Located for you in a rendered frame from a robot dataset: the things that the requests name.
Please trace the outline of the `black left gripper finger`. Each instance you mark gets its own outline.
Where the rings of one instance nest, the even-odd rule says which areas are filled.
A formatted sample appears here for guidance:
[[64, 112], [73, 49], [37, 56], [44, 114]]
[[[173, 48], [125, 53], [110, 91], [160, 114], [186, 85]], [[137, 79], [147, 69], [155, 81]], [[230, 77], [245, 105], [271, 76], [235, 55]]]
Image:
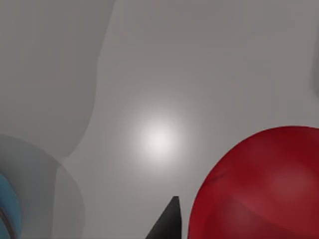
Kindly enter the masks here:
[[145, 239], [182, 239], [179, 196], [173, 196]]

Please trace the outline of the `red apple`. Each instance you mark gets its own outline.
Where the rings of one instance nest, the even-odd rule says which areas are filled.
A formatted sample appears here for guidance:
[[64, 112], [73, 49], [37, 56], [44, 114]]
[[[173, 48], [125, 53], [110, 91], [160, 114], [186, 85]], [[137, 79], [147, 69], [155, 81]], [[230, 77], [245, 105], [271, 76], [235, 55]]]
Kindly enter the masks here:
[[231, 148], [198, 190], [187, 239], [319, 239], [319, 128], [269, 128]]

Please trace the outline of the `blue cup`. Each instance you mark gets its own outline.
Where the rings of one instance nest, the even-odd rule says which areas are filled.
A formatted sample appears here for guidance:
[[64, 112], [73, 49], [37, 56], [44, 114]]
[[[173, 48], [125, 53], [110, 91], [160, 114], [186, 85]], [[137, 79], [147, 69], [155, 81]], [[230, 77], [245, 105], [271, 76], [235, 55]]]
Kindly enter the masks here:
[[15, 190], [0, 174], [0, 239], [20, 239], [21, 209]]

